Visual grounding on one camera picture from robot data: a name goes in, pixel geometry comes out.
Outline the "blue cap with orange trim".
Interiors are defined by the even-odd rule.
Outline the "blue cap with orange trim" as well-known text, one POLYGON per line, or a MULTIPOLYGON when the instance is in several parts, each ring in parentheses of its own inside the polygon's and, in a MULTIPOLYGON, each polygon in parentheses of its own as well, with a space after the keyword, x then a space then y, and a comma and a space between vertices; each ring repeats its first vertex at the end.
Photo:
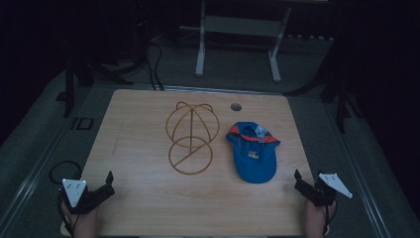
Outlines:
POLYGON ((280 141, 255 122, 237 122, 226 135, 232 144, 238 175, 249 183, 270 181, 277 169, 276 148, 280 141))

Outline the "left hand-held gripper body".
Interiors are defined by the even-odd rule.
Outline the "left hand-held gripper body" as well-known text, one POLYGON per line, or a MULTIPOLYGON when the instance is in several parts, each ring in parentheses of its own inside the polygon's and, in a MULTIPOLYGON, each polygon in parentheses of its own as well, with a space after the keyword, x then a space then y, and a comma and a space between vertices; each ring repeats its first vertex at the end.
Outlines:
POLYGON ((71 214, 87 214, 113 195, 113 187, 106 183, 89 191, 86 180, 64 178, 64 203, 71 214))

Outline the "person's left hand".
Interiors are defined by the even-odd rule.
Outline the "person's left hand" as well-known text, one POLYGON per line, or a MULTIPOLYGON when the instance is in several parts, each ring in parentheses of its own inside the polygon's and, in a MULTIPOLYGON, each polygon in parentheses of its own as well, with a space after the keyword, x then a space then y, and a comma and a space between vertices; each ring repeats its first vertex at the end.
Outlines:
POLYGON ((61 210, 66 221, 70 224, 72 238, 99 238, 98 207, 87 214, 71 214, 63 202, 61 210))

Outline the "gold wire hat stand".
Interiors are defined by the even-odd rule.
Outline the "gold wire hat stand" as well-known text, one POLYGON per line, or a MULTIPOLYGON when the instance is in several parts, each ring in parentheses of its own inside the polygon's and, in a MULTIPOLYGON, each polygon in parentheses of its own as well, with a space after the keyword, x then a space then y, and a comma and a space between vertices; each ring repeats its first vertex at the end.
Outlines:
POLYGON ((208 103, 190 104, 178 101, 165 122, 171 145, 167 152, 169 164, 182 175, 198 175, 213 162, 213 141, 221 125, 208 103))

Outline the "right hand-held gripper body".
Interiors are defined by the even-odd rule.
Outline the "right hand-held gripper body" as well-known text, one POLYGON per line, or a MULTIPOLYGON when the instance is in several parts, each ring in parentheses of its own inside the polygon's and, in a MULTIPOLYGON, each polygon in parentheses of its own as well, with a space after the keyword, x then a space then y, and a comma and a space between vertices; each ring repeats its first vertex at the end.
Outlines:
POLYGON ((301 195, 311 200, 315 206, 332 205, 338 192, 347 198, 353 197, 337 174, 320 173, 314 185, 302 180, 301 188, 296 189, 301 195))

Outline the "person's right hand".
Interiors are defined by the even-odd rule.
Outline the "person's right hand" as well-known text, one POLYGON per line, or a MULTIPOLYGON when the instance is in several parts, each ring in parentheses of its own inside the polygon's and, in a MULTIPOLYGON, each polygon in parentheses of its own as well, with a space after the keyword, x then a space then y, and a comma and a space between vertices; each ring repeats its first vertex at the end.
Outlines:
POLYGON ((337 211, 337 202, 332 205, 315 206, 314 203, 305 200, 304 233, 306 238, 324 238, 329 231, 329 223, 337 211))

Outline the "white metal stand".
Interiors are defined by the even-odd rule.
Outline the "white metal stand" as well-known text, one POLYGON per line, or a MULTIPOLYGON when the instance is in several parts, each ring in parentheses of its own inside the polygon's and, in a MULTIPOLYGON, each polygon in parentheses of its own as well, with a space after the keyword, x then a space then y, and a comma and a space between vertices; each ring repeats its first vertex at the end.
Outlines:
POLYGON ((280 69, 277 62, 281 42, 285 36, 286 27, 292 9, 298 6, 315 6, 327 4, 328 0, 258 0, 260 3, 283 4, 284 12, 280 20, 252 19, 246 17, 232 17, 211 15, 208 13, 208 4, 215 0, 198 0, 200 2, 199 26, 196 28, 199 35, 199 46, 195 65, 195 75, 204 74, 206 57, 206 34, 220 33, 239 36, 269 37, 274 39, 273 46, 267 51, 267 60, 273 82, 281 82, 280 69))

